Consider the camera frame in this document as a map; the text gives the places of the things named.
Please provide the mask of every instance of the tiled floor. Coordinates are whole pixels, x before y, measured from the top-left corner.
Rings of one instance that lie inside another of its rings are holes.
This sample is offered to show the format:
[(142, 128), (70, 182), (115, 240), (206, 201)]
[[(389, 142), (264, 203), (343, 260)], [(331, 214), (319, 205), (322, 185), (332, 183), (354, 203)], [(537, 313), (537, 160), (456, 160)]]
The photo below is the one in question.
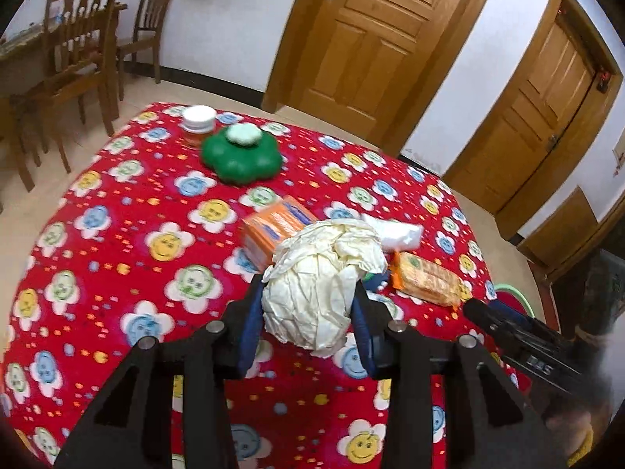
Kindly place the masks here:
[[(375, 146), (313, 116), (290, 107), (281, 108), (277, 114), (269, 114), (229, 98), (213, 95), (163, 81), (157, 85), (152, 79), (128, 79), (126, 99), (120, 103), (120, 118), (114, 122), (115, 129), (122, 127), (132, 116), (151, 102), (180, 102), (184, 104), (207, 104), (218, 109), (242, 112), (291, 123), (324, 134), (345, 138), (376, 149)], [(32, 192), (26, 192), (20, 177), (5, 149), (0, 149), (0, 192), (4, 213), (0, 215), (0, 339), (4, 329), (3, 319), (8, 318), (15, 288), (23, 274), (24, 263), (32, 245), (48, 218), (57, 208), (58, 199), (70, 186), (78, 172), (86, 168), (94, 155), (106, 142), (96, 96), (87, 97), (87, 124), (83, 126), (78, 117), (75, 101), (59, 114), (59, 129), (64, 133), (64, 143), (73, 172), (65, 174), (61, 159), (55, 150), (42, 156), (41, 167), (30, 164), (35, 181)], [(497, 232), (493, 217), (468, 199), (458, 195), (458, 202), (469, 219), (482, 248), (494, 283), (507, 283), (521, 290), (532, 305), (534, 312), (543, 318), (543, 309), (527, 261)]]

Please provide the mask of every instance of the white wall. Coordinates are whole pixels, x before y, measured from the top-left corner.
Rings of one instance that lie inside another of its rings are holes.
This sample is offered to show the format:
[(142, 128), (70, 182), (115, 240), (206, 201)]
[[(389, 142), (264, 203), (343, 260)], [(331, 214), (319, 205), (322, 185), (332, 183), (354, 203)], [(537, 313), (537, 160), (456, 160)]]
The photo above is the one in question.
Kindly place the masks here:
[[(121, 13), (118, 36), (132, 35), (138, 0)], [(46, 0), (25, 0), (6, 36), (41, 22)], [(293, 0), (173, 0), (161, 65), (264, 91)]]
[[(442, 175), (460, 155), (519, 64), (548, 0), (487, 0), (453, 67), (406, 142), (402, 154)], [(596, 0), (577, 0), (602, 35), (621, 70), (625, 47)], [(595, 142), (564, 184), (519, 230), (533, 232), (579, 185), (601, 220), (625, 189), (613, 177), (612, 149), (625, 128), (621, 89)]]

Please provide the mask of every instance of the metal bolt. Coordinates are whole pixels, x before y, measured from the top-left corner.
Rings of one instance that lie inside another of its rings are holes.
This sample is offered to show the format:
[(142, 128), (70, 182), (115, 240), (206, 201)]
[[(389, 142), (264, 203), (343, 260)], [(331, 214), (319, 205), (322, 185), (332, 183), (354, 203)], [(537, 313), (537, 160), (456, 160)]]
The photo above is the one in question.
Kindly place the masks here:
[(139, 339), (139, 349), (143, 349), (144, 351), (146, 349), (151, 349), (152, 347), (154, 347), (154, 345), (156, 344), (156, 338), (151, 337), (151, 336), (146, 336), (146, 337), (141, 337)]
[(388, 327), (391, 331), (394, 331), (396, 333), (402, 333), (403, 331), (405, 331), (408, 325), (405, 324), (404, 321), (396, 321), (395, 319), (393, 319), (392, 321), (389, 321)]
[(220, 333), (226, 329), (226, 325), (222, 321), (211, 321), (206, 325), (208, 333)]
[(460, 335), (458, 339), (462, 347), (473, 349), (477, 345), (477, 339), (473, 335)]

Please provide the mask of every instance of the green flower-shaped container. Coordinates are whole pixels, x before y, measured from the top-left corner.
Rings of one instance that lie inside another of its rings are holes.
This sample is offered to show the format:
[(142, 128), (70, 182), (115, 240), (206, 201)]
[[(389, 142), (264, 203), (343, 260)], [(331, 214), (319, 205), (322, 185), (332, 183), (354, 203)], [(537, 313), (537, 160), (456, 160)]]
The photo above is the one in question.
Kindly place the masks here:
[(251, 123), (225, 127), (204, 139), (200, 158), (223, 183), (235, 185), (273, 178), (282, 167), (276, 138)]

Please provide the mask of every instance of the table leg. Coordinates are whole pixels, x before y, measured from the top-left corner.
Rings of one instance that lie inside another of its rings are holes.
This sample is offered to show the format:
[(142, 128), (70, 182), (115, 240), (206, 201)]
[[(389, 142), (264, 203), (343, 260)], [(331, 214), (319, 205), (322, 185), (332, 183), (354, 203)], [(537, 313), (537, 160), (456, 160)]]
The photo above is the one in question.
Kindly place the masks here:
[(13, 108), (6, 97), (0, 97), (0, 114), (4, 115), (3, 118), (0, 119), (0, 135), (4, 136), (9, 141), (11, 155), (15, 160), (22, 183), (24, 183), (26, 190), (30, 192), (34, 188), (35, 183), (32, 181), (32, 176), (30, 175), (28, 167), (26, 167), (26, 157), (20, 146), (17, 121), (15, 120)]
[(118, 105), (118, 93), (117, 93), (117, 85), (118, 85), (118, 73), (116, 70), (117, 67), (117, 58), (115, 57), (115, 52), (117, 49), (117, 26), (120, 22), (120, 11), (115, 10), (112, 16), (111, 23), (111, 31), (112, 33), (109, 36), (109, 43), (106, 47), (106, 70), (107, 70), (107, 91), (109, 94), (109, 108), (111, 109), (111, 118), (116, 120), (120, 117), (120, 106)]

